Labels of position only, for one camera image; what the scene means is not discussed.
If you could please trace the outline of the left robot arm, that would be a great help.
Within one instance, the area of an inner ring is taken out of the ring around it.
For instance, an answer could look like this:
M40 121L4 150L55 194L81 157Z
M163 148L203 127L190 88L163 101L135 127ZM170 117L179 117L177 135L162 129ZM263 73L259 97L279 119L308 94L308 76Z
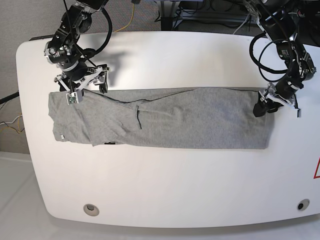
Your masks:
M288 13L289 1L280 4L270 0L245 0L243 3L262 30L250 42L249 56L268 83L258 93L257 103L253 107L254 116L258 118L266 113L275 113L284 106L298 109L296 92L303 89L303 83L314 76L316 67L299 40L298 26ZM254 45L262 37L267 37L276 46L286 69L271 69L261 63L261 58L254 56Z

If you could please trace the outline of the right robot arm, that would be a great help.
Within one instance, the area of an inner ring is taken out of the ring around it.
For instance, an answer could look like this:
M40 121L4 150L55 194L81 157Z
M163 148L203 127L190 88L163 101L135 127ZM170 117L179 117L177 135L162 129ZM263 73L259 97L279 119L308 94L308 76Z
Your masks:
M65 7L65 13L60 21L58 30L47 42L44 56L47 61L56 65L62 73L54 78L60 85L60 91L74 93L89 84L99 86L103 94L108 92L107 64L96 65L91 58L99 54L109 43L113 25L111 18L105 10L106 0L77 0L70 7ZM107 20L108 32L102 45L98 49L83 49L78 45L81 34L87 32L92 25L92 14L102 12Z

